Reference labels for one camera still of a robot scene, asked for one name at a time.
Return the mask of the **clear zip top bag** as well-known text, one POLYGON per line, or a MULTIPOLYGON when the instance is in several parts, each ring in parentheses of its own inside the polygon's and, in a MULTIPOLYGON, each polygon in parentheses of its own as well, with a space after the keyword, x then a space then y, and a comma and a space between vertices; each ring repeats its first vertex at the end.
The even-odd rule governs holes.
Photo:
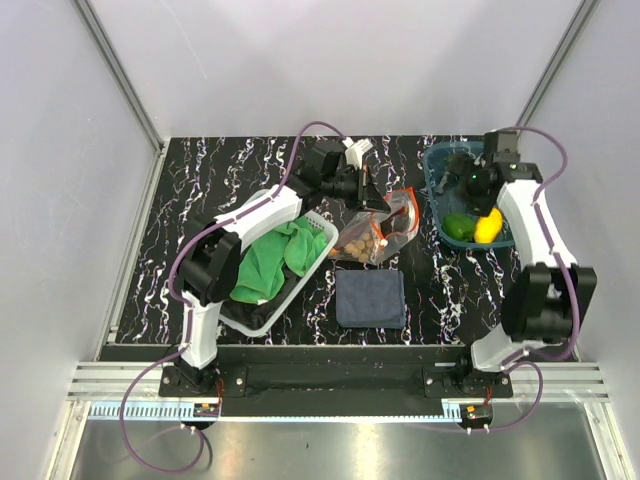
POLYGON ((332 260, 349 261, 337 258, 335 251, 345 240, 362 232, 370 231, 379 237, 379 246, 372 263, 379 265, 398 254, 400 250, 411 242, 418 233, 420 223, 419 205, 414 190, 406 188, 395 190, 385 196, 391 207, 391 212, 356 214, 347 226, 340 232, 338 240, 330 250, 328 257, 332 260))

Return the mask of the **green fake pepper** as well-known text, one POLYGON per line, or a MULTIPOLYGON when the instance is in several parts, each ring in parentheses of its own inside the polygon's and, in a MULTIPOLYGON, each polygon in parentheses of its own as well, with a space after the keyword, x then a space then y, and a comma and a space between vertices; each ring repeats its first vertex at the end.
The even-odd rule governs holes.
POLYGON ((460 242, 472 242, 476 222, 463 213, 449 213, 442 220, 444 233, 451 239, 460 242))

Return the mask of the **yellow fake lemon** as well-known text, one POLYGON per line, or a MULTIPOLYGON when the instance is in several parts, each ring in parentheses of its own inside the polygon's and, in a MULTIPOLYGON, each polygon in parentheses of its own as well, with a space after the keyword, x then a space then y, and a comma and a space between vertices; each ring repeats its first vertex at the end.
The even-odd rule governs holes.
POLYGON ((503 216, 499 209, 493 208, 488 216, 480 217, 474 231, 474 241, 478 244, 493 243, 503 228, 503 216))

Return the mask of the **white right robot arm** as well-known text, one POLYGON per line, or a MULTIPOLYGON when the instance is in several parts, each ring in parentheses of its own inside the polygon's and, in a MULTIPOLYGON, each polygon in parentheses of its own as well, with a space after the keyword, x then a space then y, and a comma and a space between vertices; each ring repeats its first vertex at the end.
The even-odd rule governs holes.
POLYGON ((476 396, 491 373, 505 372, 534 355, 563 361, 574 353, 597 275, 569 251, 547 206, 544 178, 522 159, 519 127, 486 133, 482 140, 438 143, 423 161, 427 192, 442 240, 458 249, 514 247, 521 271, 506 291, 500 322, 471 343, 469 362, 454 384, 476 396))

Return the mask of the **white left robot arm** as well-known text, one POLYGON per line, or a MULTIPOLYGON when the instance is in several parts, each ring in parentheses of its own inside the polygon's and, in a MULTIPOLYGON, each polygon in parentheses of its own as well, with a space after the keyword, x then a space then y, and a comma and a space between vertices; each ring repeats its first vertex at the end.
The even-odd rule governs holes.
POLYGON ((196 396, 215 386, 209 365, 217 357, 217 327, 224 301, 239 276, 245 251, 272 229, 315 209, 325 197, 354 211, 388 213, 365 157, 370 139, 318 140, 300 162, 295 141, 285 175, 257 199, 212 220, 196 221, 171 267, 171 296, 183 304, 179 362, 186 365, 181 384, 196 396))

